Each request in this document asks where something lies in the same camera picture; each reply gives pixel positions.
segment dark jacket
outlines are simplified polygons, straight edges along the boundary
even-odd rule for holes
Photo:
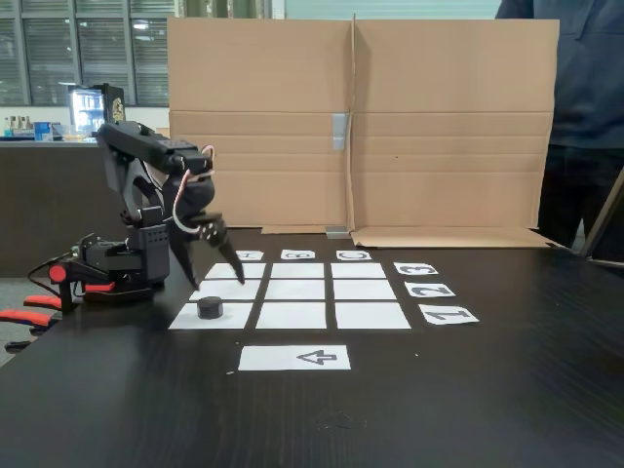
[[[502,0],[496,17],[560,20],[551,143],[624,148],[624,0]]]

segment cardboard box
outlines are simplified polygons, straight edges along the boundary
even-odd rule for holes
[[[544,247],[558,23],[169,19],[172,135],[230,225],[380,247]]]
[[[228,224],[346,224],[350,34],[342,21],[169,20],[172,134],[214,145],[211,210]]]

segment refrigerator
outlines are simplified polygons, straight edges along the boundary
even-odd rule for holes
[[[69,113],[76,130],[97,132],[104,122],[126,120],[124,90],[108,83],[69,86]]]

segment number card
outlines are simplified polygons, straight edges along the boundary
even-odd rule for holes
[[[406,281],[406,288],[408,293],[412,297],[453,297],[454,292],[451,291],[446,285],[441,284],[420,284],[420,283],[408,283]]]
[[[426,263],[394,263],[397,271],[402,275],[419,276],[419,275],[437,275],[436,269]]]
[[[463,307],[454,305],[422,305],[419,304],[425,320],[433,325],[456,325],[479,322],[479,319]]]

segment black puck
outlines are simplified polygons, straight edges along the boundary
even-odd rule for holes
[[[197,316],[200,319],[218,319],[223,315],[223,301],[220,297],[204,297],[197,302]]]

